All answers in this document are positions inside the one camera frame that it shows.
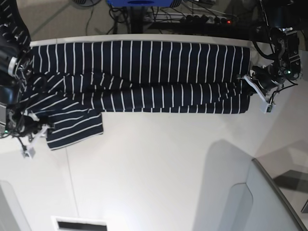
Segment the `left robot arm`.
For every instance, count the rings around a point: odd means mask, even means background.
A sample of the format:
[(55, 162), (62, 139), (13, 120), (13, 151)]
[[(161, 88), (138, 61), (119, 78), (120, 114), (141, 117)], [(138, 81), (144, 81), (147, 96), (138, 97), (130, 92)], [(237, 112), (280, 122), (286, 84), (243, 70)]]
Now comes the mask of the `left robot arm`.
[[(263, 20), (249, 29), (249, 37), (261, 57), (272, 63), (260, 67), (254, 65), (252, 73), (241, 76), (252, 88), (253, 93), (266, 96), (271, 90), (276, 93), (283, 88), (285, 81), (293, 83), (301, 74), (299, 38), (296, 28), (301, 23), (300, 0), (261, 0)], [(264, 30), (271, 54), (265, 54), (257, 44), (258, 30)]]

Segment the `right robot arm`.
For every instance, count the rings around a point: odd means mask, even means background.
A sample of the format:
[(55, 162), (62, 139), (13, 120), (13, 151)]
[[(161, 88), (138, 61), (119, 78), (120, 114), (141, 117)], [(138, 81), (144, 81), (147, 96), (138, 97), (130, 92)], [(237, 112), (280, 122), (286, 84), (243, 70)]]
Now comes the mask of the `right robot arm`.
[(26, 115), (46, 89), (45, 75), (32, 68), (31, 36), (15, 0), (0, 2), (0, 137), (28, 137), (33, 144), (49, 128)]

